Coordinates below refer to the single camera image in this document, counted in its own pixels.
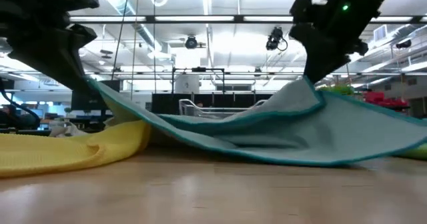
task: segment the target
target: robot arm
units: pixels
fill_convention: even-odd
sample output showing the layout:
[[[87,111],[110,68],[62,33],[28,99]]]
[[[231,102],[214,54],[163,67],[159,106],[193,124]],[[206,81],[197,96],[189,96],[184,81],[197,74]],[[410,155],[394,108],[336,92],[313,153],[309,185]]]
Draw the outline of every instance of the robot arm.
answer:
[[[312,83],[350,61],[348,54],[364,55],[368,45],[359,39],[384,0],[326,0],[315,5],[312,0],[295,0],[290,14],[294,26],[289,35],[306,48],[304,75]]]
[[[78,51],[97,36],[81,25],[68,27],[68,11],[96,7],[98,0],[0,0],[0,37],[13,49],[10,58],[84,92],[89,86]]]

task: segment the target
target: wooden table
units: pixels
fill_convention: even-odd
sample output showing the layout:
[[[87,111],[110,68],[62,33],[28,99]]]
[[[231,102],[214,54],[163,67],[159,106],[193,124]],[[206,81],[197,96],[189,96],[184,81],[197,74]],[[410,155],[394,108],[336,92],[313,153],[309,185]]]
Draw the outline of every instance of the wooden table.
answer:
[[[427,163],[338,169],[152,148],[104,167],[0,180],[1,224],[423,223]]]

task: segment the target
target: wire basket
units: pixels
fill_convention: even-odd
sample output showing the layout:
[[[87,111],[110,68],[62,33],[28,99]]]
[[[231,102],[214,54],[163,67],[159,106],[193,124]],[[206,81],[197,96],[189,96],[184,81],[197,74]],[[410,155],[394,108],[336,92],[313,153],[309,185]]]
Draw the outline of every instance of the wire basket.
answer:
[[[179,100],[179,114],[191,117],[205,117],[210,119],[224,119],[236,113],[259,107],[267,100],[259,100],[249,108],[236,107],[198,107],[189,99]]]

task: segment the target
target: light blue towel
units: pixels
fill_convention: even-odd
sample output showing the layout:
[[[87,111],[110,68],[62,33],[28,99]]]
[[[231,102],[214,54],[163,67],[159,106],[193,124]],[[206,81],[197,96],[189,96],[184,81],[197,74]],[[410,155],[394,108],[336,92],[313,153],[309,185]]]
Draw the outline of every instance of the light blue towel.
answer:
[[[427,140],[427,122],[315,91],[307,79],[287,84],[255,109],[221,120],[156,115],[102,83],[91,84],[118,121],[142,119],[188,145],[267,163],[343,165],[397,154]]]

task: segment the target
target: yellow towel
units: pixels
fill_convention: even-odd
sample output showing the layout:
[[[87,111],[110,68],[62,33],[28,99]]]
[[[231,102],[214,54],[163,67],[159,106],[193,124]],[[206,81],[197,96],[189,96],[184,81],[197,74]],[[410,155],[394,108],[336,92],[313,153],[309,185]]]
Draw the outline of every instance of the yellow towel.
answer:
[[[78,137],[0,134],[0,177],[70,171],[119,161],[145,148],[149,133],[147,123],[132,121]]]

